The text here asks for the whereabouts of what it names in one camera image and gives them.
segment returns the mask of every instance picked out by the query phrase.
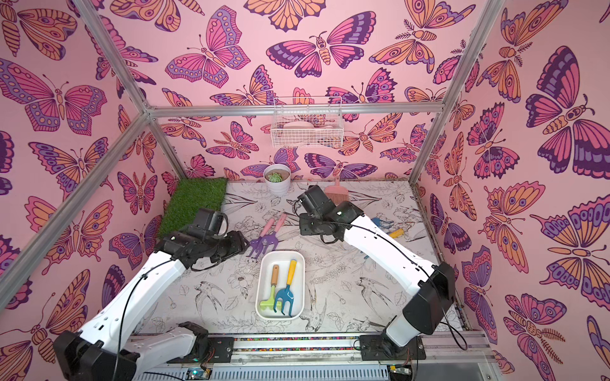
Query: pink handle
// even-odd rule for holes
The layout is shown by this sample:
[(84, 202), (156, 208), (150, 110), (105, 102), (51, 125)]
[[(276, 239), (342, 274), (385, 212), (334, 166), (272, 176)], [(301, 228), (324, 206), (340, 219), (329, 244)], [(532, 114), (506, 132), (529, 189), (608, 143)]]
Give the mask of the pink handle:
[(264, 236), (265, 234), (267, 234), (267, 232), (269, 231), (269, 229), (271, 229), (271, 226), (273, 225), (273, 222), (275, 221), (275, 218), (271, 217), (271, 219), (269, 221), (267, 221), (267, 225), (265, 225), (265, 227), (263, 228), (263, 231), (260, 232), (259, 237)]
[(286, 217), (288, 217), (288, 215), (286, 213), (283, 213), (281, 218), (279, 219), (278, 223), (275, 224), (274, 231), (276, 233), (279, 232), (279, 230), (282, 228), (282, 225), (284, 225), (284, 221), (286, 221)]

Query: artificial grass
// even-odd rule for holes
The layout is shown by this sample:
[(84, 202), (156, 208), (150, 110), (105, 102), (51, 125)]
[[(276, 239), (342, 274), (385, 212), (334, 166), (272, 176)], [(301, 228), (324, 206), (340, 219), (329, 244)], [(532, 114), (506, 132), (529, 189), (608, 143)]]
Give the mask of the artificial grass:
[(193, 223), (199, 208), (220, 210), (227, 189), (227, 179), (184, 179), (178, 184), (165, 212), (159, 238)]

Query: table surface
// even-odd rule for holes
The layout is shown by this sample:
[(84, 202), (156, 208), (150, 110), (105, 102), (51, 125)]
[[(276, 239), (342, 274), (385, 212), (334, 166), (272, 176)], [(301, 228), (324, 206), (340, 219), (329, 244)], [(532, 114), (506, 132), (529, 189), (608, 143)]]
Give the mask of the table surface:
[[(264, 183), (230, 182), (222, 206), (229, 230), (241, 230), (248, 240), (257, 238), (271, 217), (278, 220), (283, 212), (289, 214), (278, 233), (278, 250), (295, 250), (305, 258), (306, 300), (300, 318), (269, 321), (257, 315), (254, 307), (262, 257), (254, 260), (239, 255), (207, 271), (186, 270), (147, 312), (135, 332), (163, 333), (184, 321), (200, 324), (210, 333), (381, 331), (411, 297), (355, 247), (341, 242), (326, 245), (317, 236), (299, 234), (292, 205), (315, 184), (324, 189), (333, 183), (294, 182), (288, 195), (280, 198), (270, 194)], [(403, 246), (439, 262), (407, 182), (354, 181), (342, 185), (350, 191), (351, 201), (369, 217), (391, 223), (386, 232), (404, 229), (405, 234), (397, 239)], [(204, 259), (196, 267), (207, 265), (209, 261)], [(447, 317), (461, 330), (454, 307)]]

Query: white wire basket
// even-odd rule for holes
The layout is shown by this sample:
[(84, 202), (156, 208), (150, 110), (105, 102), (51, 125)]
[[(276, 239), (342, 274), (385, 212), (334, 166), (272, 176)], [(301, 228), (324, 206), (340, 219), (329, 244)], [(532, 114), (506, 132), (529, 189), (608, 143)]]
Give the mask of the white wire basket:
[[(320, 103), (313, 105), (314, 99)], [(329, 98), (338, 98), (337, 103), (327, 103)], [(294, 105), (300, 97), (277, 97), (273, 100), (273, 122), (271, 142), (274, 148), (343, 146), (343, 113), (340, 97), (311, 96), (305, 109)], [(286, 126), (291, 122), (309, 122), (313, 127)]]

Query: black cable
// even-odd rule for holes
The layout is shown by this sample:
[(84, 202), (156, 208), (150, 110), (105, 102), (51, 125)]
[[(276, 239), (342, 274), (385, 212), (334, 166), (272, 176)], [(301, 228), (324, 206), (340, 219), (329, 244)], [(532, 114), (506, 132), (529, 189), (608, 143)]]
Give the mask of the black cable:
[(184, 381), (184, 379), (181, 379), (180, 377), (176, 377), (176, 376), (172, 376), (171, 374), (165, 374), (165, 373), (157, 373), (157, 372), (144, 372), (145, 374), (157, 374), (159, 376), (165, 376), (165, 377), (170, 377), (172, 379), (176, 379), (176, 380), (180, 380), (180, 381)]
[(111, 381), (115, 381), (115, 377), (117, 376), (117, 369), (118, 369), (118, 357), (121, 355), (121, 336), (123, 334), (123, 320), (125, 319), (125, 313), (127, 312), (127, 305), (129, 304), (129, 300), (131, 299), (131, 296), (134, 294), (135, 288), (138, 287), (138, 284), (140, 284), (140, 282), (142, 281), (142, 279), (146, 279), (148, 277), (148, 273), (151, 272), (152, 270), (156, 269), (159, 266), (163, 266), (166, 263), (169, 262), (173, 262), (171, 259), (167, 260), (153, 268), (151, 268), (150, 270), (148, 270), (147, 272), (145, 272), (144, 274), (142, 274), (142, 276), (140, 276), (140, 278), (138, 279), (138, 281), (135, 283), (135, 286), (131, 289), (131, 292), (129, 293), (129, 296), (127, 297), (127, 301), (125, 302), (125, 308), (123, 308), (123, 314), (121, 315), (121, 324), (119, 325), (119, 331), (118, 331), (118, 348), (117, 348), (117, 360), (115, 361), (115, 370), (112, 373), (112, 378)]

